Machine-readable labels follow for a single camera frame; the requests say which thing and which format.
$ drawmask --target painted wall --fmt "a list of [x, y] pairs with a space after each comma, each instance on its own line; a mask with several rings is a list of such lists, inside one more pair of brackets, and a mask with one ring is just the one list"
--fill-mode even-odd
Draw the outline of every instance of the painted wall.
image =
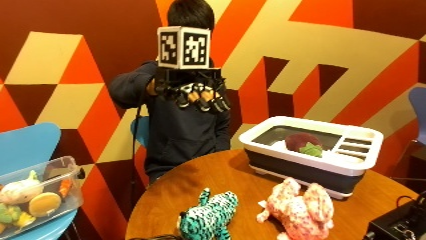
[[[126, 233], [135, 110], [115, 106], [106, 86], [156, 58], [170, 3], [0, 0], [0, 131], [44, 121], [63, 129], [55, 156], [72, 155], [87, 171], [76, 220], [87, 239]], [[385, 135], [375, 170], [389, 175], [417, 137], [408, 91], [426, 84], [425, 1], [210, 3], [212, 57], [234, 102], [234, 148], [271, 116], [359, 125]], [[139, 159], [144, 155], [139, 148]]]

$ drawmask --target pink stuffed animal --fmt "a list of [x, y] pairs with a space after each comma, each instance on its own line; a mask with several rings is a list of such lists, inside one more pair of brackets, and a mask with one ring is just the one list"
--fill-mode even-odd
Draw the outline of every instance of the pink stuffed animal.
[[304, 196], [299, 196], [300, 189], [301, 185], [291, 177], [275, 186], [257, 221], [265, 222], [271, 215], [280, 220], [285, 232], [277, 236], [279, 240], [325, 239], [333, 228], [332, 198], [317, 183], [311, 184]]

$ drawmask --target white cube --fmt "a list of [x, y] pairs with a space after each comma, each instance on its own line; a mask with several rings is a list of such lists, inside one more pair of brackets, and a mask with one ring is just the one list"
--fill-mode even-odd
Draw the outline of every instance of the white cube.
[[211, 58], [211, 30], [160, 27], [159, 66], [175, 69], [207, 69]]

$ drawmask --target round wooden table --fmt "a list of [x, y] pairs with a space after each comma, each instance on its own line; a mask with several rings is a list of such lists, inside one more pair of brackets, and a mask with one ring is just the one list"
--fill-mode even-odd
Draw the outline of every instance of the round wooden table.
[[[134, 209], [126, 238], [178, 234], [180, 212], [199, 204], [200, 193], [210, 187], [211, 197], [226, 191], [239, 196], [238, 213], [228, 225], [232, 239], [276, 239], [284, 231], [280, 222], [271, 218], [259, 223], [256, 216], [263, 212], [259, 202], [267, 200], [281, 182], [283, 179], [255, 172], [243, 149], [200, 157], [176, 167], [150, 187]], [[417, 197], [404, 185], [368, 170], [353, 195], [347, 200], [333, 200], [335, 228], [328, 239], [363, 239], [369, 222], [396, 208], [401, 195]]]

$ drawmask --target dark hoodie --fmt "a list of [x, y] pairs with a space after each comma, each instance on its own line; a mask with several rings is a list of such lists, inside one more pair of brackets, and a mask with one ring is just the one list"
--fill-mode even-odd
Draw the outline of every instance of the dark hoodie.
[[122, 108], [138, 108], [140, 97], [150, 113], [150, 142], [146, 172], [152, 183], [167, 171], [191, 159], [231, 148], [231, 113], [202, 112], [195, 105], [180, 109], [174, 101], [150, 96], [147, 84], [156, 74], [158, 62], [146, 62], [134, 72], [119, 75], [108, 86]]

